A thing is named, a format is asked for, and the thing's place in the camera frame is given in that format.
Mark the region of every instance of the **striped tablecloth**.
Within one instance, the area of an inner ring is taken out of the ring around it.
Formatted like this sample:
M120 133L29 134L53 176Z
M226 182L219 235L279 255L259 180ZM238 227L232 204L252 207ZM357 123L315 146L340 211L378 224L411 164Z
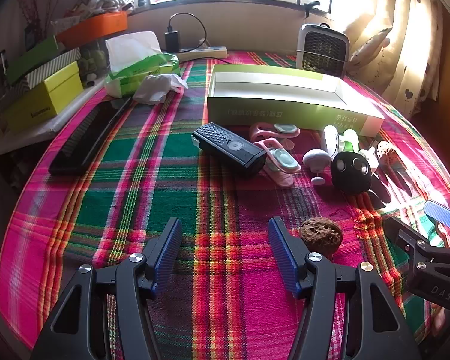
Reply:
M294 66L293 57L233 52L229 62ZM149 302L165 359L285 359L302 303L284 289L267 239L267 222L282 216L296 229L327 216L343 230L335 263L363 260L379 269L419 341L430 331L430 304L404 291L406 255L383 235L382 221L397 216L442 244L423 213L426 199L450 207L450 176L421 135L390 105L351 82L385 116L381 139L400 161L380 169L381 209L367 193L346 197L331 184L315 189L302 171L289 189L261 172L243 181L192 145L190 135L207 122L205 93L215 60L182 65L189 89L155 107L135 104L121 118L81 178L51 178L48 166L89 111L107 100L97 93L52 142L30 177L7 229L0 257L0 311L29 347L51 308L82 263L119 263L143 249L170 216L183 222L183 243L169 291ZM236 129L246 134L246 129ZM319 147L317 131L294 139L294 157ZM450 232L440 228L450 244ZM336 359L343 328L337 297L329 357ZM115 305L109 304L111 345L121 358Z

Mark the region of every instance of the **metal bolt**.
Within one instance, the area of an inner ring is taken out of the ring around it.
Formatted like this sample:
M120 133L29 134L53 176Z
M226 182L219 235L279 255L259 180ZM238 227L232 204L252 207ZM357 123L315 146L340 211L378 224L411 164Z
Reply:
M322 255L320 253L313 251L308 255L308 258L312 261L318 262L322 260Z
M132 263L139 263L140 261L143 260L143 254L141 254L141 253L133 253L133 254L130 255L130 257L128 257L128 259Z
M368 261L363 261L363 263L360 264L360 268L366 272L373 271L373 265L370 264Z
M90 264L83 264L80 266L80 268L78 269L78 271L81 274L87 274L92 270L92 266Z

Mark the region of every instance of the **yellow box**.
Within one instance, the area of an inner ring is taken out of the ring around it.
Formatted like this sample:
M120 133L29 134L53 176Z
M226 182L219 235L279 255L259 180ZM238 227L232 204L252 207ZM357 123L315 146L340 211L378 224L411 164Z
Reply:
M25 93L3 112L3 117L10 130L25 130L58 115L82 90L78 64L73 62Z

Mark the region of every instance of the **orange box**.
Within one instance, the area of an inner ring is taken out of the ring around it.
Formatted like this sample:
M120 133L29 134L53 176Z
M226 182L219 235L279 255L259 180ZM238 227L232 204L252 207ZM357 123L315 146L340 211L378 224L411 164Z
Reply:
M110 12L90 17L56 36L56 41L63 43L68 50L81 47L95 39L128 28L126 12Z

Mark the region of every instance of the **black round object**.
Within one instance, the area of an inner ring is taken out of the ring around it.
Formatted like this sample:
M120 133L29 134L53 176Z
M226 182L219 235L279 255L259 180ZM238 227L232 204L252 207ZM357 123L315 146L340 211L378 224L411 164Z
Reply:
M331 182L347 195L368 191L372 185L372 169L367 159L353 151L342 151L330 165Z

